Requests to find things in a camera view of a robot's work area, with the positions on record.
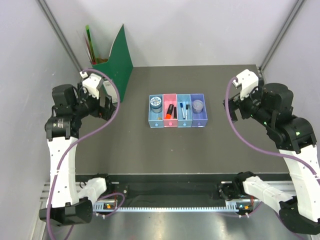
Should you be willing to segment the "clear round clip container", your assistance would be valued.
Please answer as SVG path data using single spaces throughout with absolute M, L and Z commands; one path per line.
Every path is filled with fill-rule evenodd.
M 192 102 L 192 112 L 194 114 L 200 114 L 203 111 L 204 102 L 202 100 L 196 99 Z

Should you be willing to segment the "black white pen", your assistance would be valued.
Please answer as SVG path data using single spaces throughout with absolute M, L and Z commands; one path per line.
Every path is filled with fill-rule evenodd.
M 188 120 L 189 104 L 185 105 L 185 119 Z

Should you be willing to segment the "teal blue drawer box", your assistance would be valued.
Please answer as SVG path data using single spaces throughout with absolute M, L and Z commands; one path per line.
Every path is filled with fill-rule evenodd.
M 180 102 L 189 104 L 188 109 L 188 120 L 183 120 Z M 190 128 L 192 126 L 193 117 L 192 117 L 192 107 L 191 107 L 191 95 L 190 94 L 177 94 L 177 119 L 178 119 L 178 128 Z

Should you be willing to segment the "green lever arch binder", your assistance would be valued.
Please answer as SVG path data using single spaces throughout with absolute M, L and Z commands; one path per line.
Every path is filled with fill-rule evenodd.
M 133 63 L 126 39 L 125 27 L 122 25 L 113 40 L 107 58 L 99 57 L 95 51 L 93 37 L 88 25 L 85 26 L 85 48 L 87 56 L 93 69 L 96 69 L 107 75 L 117 87 L 119 97 L 117 97 L 115 88 L 108 80 L 103 83 L 105 94 L 111 98 L 111 102 L 116 104 L 122 102 L 125 97 L 127 85 L 133 70 Z

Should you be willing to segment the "light blue drawer box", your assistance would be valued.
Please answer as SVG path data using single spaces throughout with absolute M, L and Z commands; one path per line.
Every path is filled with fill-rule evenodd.
M 160 113 L 154 113 L 151 111 L 150 99 L 155 96 L 161 97 L 161 99 L 162 99 L 162 112 L 160 112 Z M 162 94 L 152 94 L 149 96 L 148 123 L 149 123 L 150 128 L 163 128 L 164 127 L 164 110 L 163 110 L 163 95 Z

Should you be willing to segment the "round patterned tape roll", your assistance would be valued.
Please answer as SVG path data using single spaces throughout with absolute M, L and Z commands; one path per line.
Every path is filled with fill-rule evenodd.
M 153 96 L 150 101 L 150 109 L 153 113 L 161 113 L 162 112 L 162 105 L 163 105 L 163 101 L 162 98 L 159 96 Z

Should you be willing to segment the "blue white pen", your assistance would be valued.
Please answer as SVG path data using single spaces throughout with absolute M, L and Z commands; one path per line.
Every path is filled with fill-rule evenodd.
M 186 120 L 187 119 L 187 116 L 186 116 L 186 103 L 181 101 L 179 103 L 179 105 L 180 105 L 180 109 L 181 109 L 182 119 Z

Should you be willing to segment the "green highlighter marker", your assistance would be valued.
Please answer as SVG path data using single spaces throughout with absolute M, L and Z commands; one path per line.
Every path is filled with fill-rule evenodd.
M 178 119 L 178 116 L 177 116 L 177 107 L 174 107 L 174 108 L 173 108 L 173 119 Z

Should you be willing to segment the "orange highlighter marker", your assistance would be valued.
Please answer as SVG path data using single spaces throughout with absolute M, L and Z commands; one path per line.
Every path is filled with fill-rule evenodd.
M 173 105 L 173 104 L 170 104 L 170 105 L 168 106 L 168 109 L 167 109 L 167 112 L 166 112 L 166 115 L 165 115 L 165 119 L 166 119 L 166 120 L 171 119 L 173 110 L 174 110 L 174 105 Z

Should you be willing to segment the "pink drawer box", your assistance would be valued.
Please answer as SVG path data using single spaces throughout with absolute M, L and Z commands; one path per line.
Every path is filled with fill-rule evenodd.
M 168 107 L 170 104 L 173 104 L 177 109 L 178 116 L 178 107 L 177 107 L 177 94 L 176 93 L 167 93 L 163 95 L 163 123 L 165 128 L 173 128 L 178 126 L 178 119 L 174 119 L 174 111 L 172 112 L 171 119 L 165 119 Z

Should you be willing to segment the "purple drawer box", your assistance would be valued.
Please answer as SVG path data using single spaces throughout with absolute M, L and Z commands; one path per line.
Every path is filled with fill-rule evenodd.
M 207 125 L 208 122 L 208 115 L 206 110 L 206 102 L 205 102 L 205 96 L 203 93 L 193 93 L 190 95 L 191 98 L 191 112 L 192 112 L 192 127 L 195 128 L 202 128 Z M 204 103 L 204 108 L 201 113 L 194 114 L 193 108 L 192 108 L 192 102 L 194 100 L 201 100 Z

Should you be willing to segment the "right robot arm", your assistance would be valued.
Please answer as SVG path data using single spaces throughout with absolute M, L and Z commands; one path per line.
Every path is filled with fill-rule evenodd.
M 254 84 L 248 93 L 225 96 L 224 107 L 230 124 L 254 119 L 266 129 L 275 143 L 275 156 L 283 158 L 295 194 L 285 193 L 247 171 L 238 173 L 232 184 L 239 198 L 253 196 L 272 208 L 284 226 L 296 234 L 318 235 L 320 232 L 320 166 L 317 140 L 310 122 L 293 114 L 294 94 L 281 83 Z

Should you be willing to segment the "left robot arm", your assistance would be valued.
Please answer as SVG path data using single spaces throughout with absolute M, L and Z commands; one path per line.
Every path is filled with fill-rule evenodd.
M 114 191 L 104 176 L 90 179 L 80 191 L 76 186 L 75 159 L 82 119 L 93 116 L 109 123 L 116 110 L 108 99 L 100 105 L 99 88 L 99 84 L 79 83 L 52 89 L 54 105 L 44 126 L 50 154 L 50 190 L 39 219 L 54 226 L 90 223 L 98 197 L 109 198 Z

